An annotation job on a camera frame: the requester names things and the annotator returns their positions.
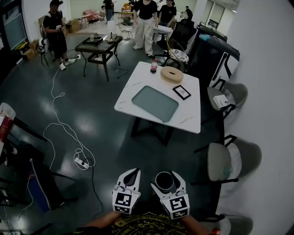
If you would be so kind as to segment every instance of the person in white pants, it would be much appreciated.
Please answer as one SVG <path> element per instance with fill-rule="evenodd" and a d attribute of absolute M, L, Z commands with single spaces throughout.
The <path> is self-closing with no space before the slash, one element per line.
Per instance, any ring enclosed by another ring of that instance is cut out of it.
<path fill-rule="evenodd" d="M 153 0 L 139 0 L 134 7 L 134 20 L 137 24 L 134 50 L 143 48 L 145 39 L 145 52 L 148 56 L 153 56 L 153 19 L 158 27 L 157 4 Z"/>

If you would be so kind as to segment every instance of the black cap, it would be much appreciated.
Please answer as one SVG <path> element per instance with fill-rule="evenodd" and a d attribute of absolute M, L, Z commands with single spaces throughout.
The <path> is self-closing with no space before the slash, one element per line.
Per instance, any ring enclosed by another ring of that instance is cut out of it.
<path fill-rule="evenodd" d="M 53 6 L 53 5 L 58 5 L 58 6 L 59 6 L 59 5 L 61 5 L 62 3 L 63 3 L 63 2 L 62 2 L 62 1 L 59 1 L 59 0 L 52 0 L 51 3 L 50 3 L 50 5 L 51 5 L 51 6 Z"/>

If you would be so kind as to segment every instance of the cup rim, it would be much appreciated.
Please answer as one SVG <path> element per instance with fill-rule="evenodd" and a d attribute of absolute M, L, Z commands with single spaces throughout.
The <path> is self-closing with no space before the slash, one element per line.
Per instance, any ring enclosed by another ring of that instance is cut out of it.
<path fill-rule="evenodd" d="M 174 179 L 173 176 L 171 175 L 171 173 L 169 173 L 169 172 L 167 172 L 167 171 L 159 172 L 159 173 L 156 175 L 156 177 L 155 177 L 155 183 L 156 183 L 157 187 L 160 188 L 160 189 L 162 189 L 162 190 L 169 190 L 169 189 L 171 189 L 171 188 L 174 186 L 174 183 L 175 183 L 174 180 L 173 180 L 173 183 L 172 183 L 171 187 L 169 187 L 168 189 L 163 189 L 163 188 L 161 188 L 161 187 L 157 184 L 156 179 L 157 179 L 158 175 L 161 174 L 161 173 L 167 173 L 167 174 L 169 174 L 169 175 L 171 176 L 172 179 Z"/>

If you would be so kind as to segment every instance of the small framed card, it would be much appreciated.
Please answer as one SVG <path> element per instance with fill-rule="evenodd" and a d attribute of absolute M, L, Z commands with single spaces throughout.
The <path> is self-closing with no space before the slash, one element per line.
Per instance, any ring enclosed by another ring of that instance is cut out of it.
<path fill-rule="evenodd" d="M 182 100 L 185 100 L 187 98 L 189 98 L 191 96 L 191 94 L 185 89 L 183 88 L 181 85 L 176 86 L 173 88 L 173 91 L 182 98 Z"/>

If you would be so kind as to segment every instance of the white pants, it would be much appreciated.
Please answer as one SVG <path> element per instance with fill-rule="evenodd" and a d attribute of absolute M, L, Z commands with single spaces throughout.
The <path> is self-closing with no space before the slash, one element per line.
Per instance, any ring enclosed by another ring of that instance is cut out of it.
<path fill-rule="evenodd" d="M 136 47 L 142 48 L 145 38 L 145 52 L 146 54 L 153 54 L 153 17 L 149 20 L 142 20 L 138 17 L 138 24 L 136 27 L 135 42 Z"/>

